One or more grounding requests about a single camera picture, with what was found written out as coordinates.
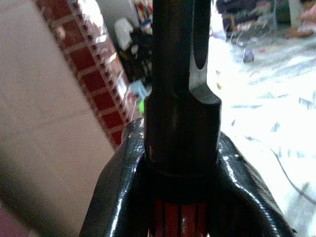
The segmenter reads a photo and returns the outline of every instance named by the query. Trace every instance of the floor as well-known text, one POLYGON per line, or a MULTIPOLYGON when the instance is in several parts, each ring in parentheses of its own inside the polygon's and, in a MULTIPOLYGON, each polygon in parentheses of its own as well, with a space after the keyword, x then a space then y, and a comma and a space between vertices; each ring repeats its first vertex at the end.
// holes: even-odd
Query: floor
POLYGON ((254 61, 243 63, 244 47, 219 35, 210 38, 208 85, 223 101, 222 130, 261 173, 297 236, 316 236, 315 204, 294 190, 273 153, 316 199, 316 38, 245 35, 254 61))

